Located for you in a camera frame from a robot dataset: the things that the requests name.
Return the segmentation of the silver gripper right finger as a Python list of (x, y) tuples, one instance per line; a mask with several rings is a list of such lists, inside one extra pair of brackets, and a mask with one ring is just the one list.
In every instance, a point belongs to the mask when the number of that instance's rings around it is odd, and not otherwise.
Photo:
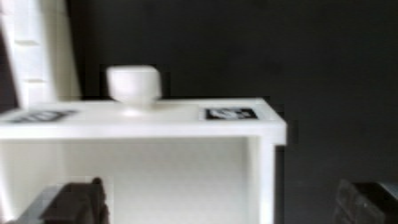
[(331, 224), (398, 224), (398, 183), (339, 181)]

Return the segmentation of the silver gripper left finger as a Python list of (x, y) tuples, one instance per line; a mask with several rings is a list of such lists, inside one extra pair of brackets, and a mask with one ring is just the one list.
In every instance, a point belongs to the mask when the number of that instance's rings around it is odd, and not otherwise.
[(47, 187), (12, 224), (109, 224), (100, 178)]

